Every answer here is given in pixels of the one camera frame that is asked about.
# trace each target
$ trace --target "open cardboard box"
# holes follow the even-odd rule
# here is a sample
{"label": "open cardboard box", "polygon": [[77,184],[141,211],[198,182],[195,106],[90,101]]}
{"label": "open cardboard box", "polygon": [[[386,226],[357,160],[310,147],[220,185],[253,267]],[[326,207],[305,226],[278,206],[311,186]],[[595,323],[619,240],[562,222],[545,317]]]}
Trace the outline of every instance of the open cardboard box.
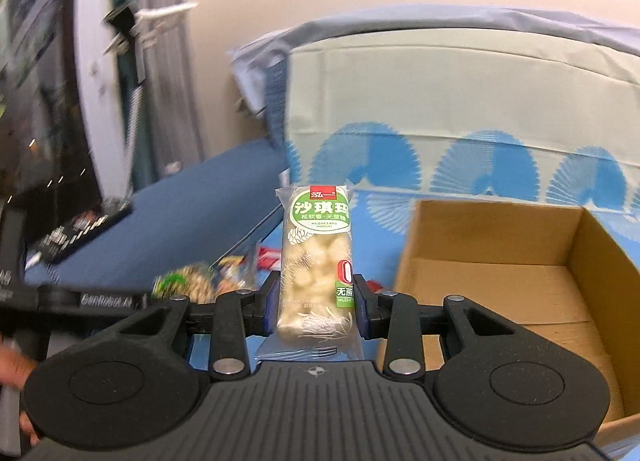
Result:
{"label": "open cardboard box", "polygon": [[[396,289],[421,304],[464,295],[579,354],[610,388],[596,443],[640,433],[640,273],[588,210],[421,201]],[[439,368],[438,338],[423,342]]]}

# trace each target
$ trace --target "snack package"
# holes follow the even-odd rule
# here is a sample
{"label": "snack package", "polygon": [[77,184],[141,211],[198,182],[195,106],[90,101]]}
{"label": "snack package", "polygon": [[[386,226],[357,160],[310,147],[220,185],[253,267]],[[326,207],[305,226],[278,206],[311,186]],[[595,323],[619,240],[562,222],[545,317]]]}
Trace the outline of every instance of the snack package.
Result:
{"label": "snack package", "polygon": [[207,264],[191,264],[158,277],[152,296],[169,298],[171,295],[180,294],[187,295],[195,304],[208,304],[216,297],[216,290],[211,281],[212,269]]}
{"label": "snack package", "polygon": [[345,186],[277,190],[285,207],[280,306],[260,360],[359,360]]}
{"label": "snack package", "polygon": [[236,289],[242,289],[247,286],[244,278],[242,277],[242,262],[244,257],[239,255],[228,255],[223,257],[216,266],[216,281],[218,285],[216,287],[216,297],[223,293],[229,293]]}
{"label": "snack package", "polygon": [[282,250],[261,246],[258,251],[258,269],[262,271],[280,271]]}

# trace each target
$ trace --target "human hand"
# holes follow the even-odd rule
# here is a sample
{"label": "human hand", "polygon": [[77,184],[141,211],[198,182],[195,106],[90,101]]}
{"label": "human hand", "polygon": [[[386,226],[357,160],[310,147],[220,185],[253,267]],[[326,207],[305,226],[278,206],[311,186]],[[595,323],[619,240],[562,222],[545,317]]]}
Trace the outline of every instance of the human hand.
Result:
{"label": "human hand", "polygon": [[[36,362],[33,360],[18,351],[3,346],[2,335],[0,335],[0,385],[21,391],[35,367]],[[29,436],[32,446],[38,443],[38,436],[26,412],[20,413],[20,429]]]}

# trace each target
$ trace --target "red package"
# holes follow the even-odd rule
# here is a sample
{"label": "red package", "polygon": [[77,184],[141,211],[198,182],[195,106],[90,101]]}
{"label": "red package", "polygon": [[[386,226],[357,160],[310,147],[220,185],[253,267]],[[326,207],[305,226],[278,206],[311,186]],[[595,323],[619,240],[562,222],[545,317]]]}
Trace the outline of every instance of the red package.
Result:
{"label": "red package", "polygon": [[258,269],[273,271],[280,269],[282,261],[282,250],[278,248],[260,247],[258,250]]}

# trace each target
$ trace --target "curtain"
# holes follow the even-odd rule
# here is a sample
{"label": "curtain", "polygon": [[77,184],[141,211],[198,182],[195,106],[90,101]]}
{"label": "curtain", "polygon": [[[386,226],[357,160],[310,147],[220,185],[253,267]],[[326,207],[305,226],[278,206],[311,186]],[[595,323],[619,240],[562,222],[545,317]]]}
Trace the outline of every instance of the curtain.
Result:
{"label": "curtain", "polygon": [[[121,4],[127,4],[133,1],[136,0],[113,0],[113,4],[114,6],[120,6]],[[120,95],[122,99],[124,127],[127,127],[129,123],[131,93],[137,85],[136,66],[132,53],[118,56],[118,75],[120,77]],[[143,101],[143,106],[140,110],[136,139],[137,145],[134,154],[132,185],[134,190],[140,190],[154,183],[159,178],[151,129],[150,105],[147,101]]]}
{"label": "curtain", "polygon": [[[141,8],[161,8],[185,0],[138,0]],[[162,173],[204,160],[204,145],[193,92],[185,24],[160,35],[145,51],[146,99],[156,167]]]}

